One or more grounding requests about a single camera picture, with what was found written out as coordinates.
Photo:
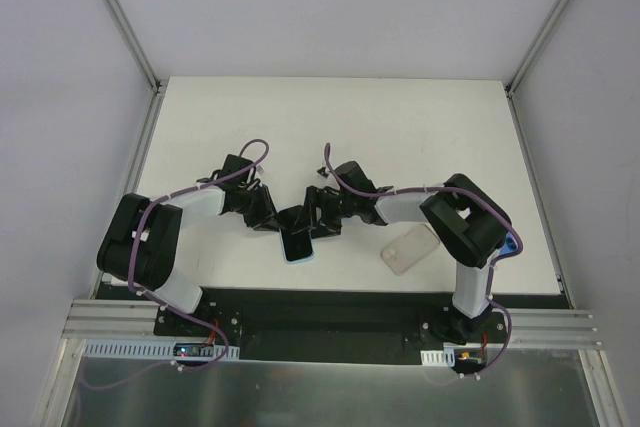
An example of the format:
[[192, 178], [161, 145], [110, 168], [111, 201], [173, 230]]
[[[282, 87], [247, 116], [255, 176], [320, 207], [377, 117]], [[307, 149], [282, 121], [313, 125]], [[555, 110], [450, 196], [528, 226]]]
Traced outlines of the light blue phone case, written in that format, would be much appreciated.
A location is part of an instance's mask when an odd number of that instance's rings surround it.
[[280, 239], [287, 263], [304, 262], [313, 257], [312, 239], [308, 231], [297, 233], [281, 231]]

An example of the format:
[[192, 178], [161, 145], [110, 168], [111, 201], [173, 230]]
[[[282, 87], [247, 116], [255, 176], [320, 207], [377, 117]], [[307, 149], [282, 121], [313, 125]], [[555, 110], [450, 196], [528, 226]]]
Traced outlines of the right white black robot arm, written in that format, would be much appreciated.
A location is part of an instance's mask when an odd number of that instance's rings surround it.
[[467, 176], [457, 173], [441, 186], [395, 190], [377, 187], [360, 165], [349, 161], [319, 170], [338, 187], [309, 187], [290, 232], [310, 238], [337, 236], [342, 220], [357, 216], [366, 224], [427, 223], [456, 261], [456, 285], [450, 316], [452, 334], [473, 341], [486, 328], [492, 269], [522, 251], [509, 216]]

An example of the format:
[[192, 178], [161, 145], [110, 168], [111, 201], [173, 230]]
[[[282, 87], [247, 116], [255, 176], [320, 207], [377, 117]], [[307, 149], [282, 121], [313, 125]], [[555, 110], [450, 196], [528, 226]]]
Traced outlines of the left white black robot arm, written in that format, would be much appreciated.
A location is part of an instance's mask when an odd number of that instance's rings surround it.
[[256, 171], [255, 162], [229, 154], [211, 176], [157, 203], [125, 195], [98, 250], [98, 269], [178, 310], [176, 322], [188, 335], [204, 334], [213, 321], [211, 300], [176, 265], [180, 232], [226, 213], [242, 216], [250, 229], [278, 231], [275, 206]]

